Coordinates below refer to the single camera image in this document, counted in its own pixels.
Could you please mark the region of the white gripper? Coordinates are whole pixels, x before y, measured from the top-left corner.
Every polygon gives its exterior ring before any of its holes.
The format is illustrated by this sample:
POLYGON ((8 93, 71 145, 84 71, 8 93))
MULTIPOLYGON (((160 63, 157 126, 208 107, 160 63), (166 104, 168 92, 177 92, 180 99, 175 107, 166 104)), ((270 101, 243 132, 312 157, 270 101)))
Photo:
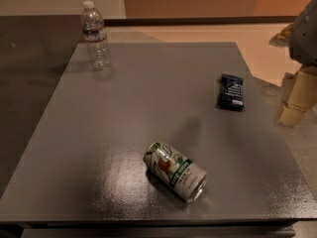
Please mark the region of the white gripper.
POLYGON ((317 0, 311 0, 293 25, 284 27, 269 43, 280 48, 289 46, 290 57, 303 64, 295 74, 285 75, 276 118, 279 124, 294 127, 317 104, 317 0))

